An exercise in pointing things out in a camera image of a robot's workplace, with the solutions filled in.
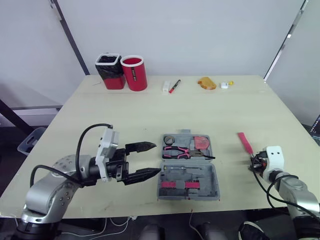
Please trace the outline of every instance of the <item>tool case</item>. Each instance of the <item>tool case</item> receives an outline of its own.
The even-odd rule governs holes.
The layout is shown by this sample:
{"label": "tool case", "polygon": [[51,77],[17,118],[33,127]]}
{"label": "tool case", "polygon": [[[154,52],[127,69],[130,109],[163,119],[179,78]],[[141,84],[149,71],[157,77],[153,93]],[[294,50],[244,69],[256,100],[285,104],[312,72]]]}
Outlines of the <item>tool case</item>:
{"label": "tool case", "polygon": [[[165,137],[170,136],[173,143],[167,145]],[[183,152],[170,147],[188,148],[196,151],[195,137],[208,140],[206,149],[199,150],[205,156],[214,156],[208,135],[191,134],[189,129],[183,129],[181,134],[164,134],[162,138],[161,172],[159,174],[157,194],[162,200],[201,200],[216,201],[220,199],[220,191],[216,168],[212,159],[205,156],[190,156],[188,159],[169,159],[177,157]]]}

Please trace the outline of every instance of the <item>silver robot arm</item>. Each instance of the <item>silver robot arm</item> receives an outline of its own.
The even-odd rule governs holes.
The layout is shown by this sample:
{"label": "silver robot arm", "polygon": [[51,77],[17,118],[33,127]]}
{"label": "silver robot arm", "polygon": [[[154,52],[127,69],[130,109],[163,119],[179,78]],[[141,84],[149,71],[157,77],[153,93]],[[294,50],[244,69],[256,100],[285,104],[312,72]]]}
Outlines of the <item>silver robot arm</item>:
{"label": "silver robot arm", "polygon": [[258,173],[267,183],[273,183],[283,200],[293,203],[293,205],[287,203],[287,207],[297,238],[299,240],[320,240],[318,199],[308,191],[307,185],[297,176],[284,172],[284,163],[281,147],[268,146],[251,158],[250,169]]}
{"label": "silver robot arm", "polygon": [[[152,178],[161,170],[144,168],[129,173],[127,156],[130,152],[148,151],[156,145],[136,142],[117,149],[118,141],[119,133],[106,128],[96,157],[80,155],[77,160],[77,155],[68,155],[58,160],[52,166],[53,169],[36,166],[31,173],[31,188],[26,195],[21,222],[11,239],[53,240],[57,235],[58,224],[79,188],[94,186],[98,179],[107,182],[114,178],[125,185],[135,184]],[[37,168],[45,168],[50,172],[33,184]]]}

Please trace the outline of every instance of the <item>pink pliers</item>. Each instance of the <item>pink pliers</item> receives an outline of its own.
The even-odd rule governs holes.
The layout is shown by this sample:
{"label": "pink pliers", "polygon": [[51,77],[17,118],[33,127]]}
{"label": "pink pliers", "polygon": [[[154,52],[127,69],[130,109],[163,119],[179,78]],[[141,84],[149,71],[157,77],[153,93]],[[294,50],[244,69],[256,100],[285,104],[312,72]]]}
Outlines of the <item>pink pliers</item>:
{"label": "pink pliers", "polygon": [[164,159],[189,159],[191,157],[206,157],[209,159],[215,159],[214,156],[207,156],[204,155],[203,152],[198,151],[198,150],[190,150],[187,147],[181,147],[181,146],[164,146],[163,147],[164,151],[170,151],[170,150],[176,150],[183,152],[182,154],[178,155],[168,155],[168,154],[163,154],[162,158]]}

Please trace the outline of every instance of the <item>red cup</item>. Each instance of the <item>red cup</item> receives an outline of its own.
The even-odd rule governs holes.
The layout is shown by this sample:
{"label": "red cup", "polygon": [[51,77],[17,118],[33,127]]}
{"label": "red cup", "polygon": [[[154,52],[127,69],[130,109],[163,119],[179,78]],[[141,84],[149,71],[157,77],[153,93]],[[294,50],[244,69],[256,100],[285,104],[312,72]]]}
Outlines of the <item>red cup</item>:
{"label": "red cup", "polygon": [[142,91],[148,86],[144,59],[142,56],[129,55],[120,60],[125,79],[132,91]]}

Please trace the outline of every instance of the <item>small white object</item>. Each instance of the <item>small white object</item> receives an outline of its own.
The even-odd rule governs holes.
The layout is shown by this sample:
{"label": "small white object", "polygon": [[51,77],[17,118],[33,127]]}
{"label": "small white object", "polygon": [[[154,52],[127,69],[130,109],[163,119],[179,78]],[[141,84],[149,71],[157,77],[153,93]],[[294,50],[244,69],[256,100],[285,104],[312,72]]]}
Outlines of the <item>small white object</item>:
{"label": "small white object", "polygon": [[169,94],[170,81],[165,81],[162,87],[162,94]]}
{"label": "small white object", "polygon": [[285,159],[280,146],[267,146],[265,148],[267,159],[266,168],[263,171],[263,179],[270,183],[269,175],[272,171],[283,171],[285,167]]}
{"label": "small white object", "polygon": [[229,84],[227,82],[222,82],[222,83],[220,83],[220,88],[227,89],[227,88],[229,88]]}
{"label": "small white object", "polygon": [[131,218],[131,220],[134,221],[138,218],[138,216],[129,216],[129,218]]}

